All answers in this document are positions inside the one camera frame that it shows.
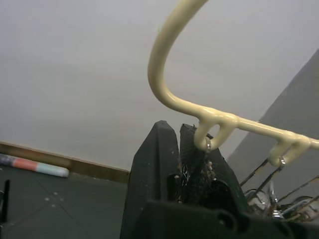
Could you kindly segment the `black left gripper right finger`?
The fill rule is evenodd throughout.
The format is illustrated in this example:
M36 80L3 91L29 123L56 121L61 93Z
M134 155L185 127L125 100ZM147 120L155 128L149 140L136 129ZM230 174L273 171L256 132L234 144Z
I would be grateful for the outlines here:
M247 201L237 177L220 150L199 150L194 144L196 127L180 128L181 182L179 200L188 205L246 213Z

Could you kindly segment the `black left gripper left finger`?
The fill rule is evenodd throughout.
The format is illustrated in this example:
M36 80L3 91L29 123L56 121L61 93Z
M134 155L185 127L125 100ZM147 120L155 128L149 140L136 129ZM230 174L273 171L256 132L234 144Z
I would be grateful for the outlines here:
M179 174L179 149L173 128L164 120L154 124L136 152L128 181L120 232L128 239L149 200L168 202L173 198L174 177Z

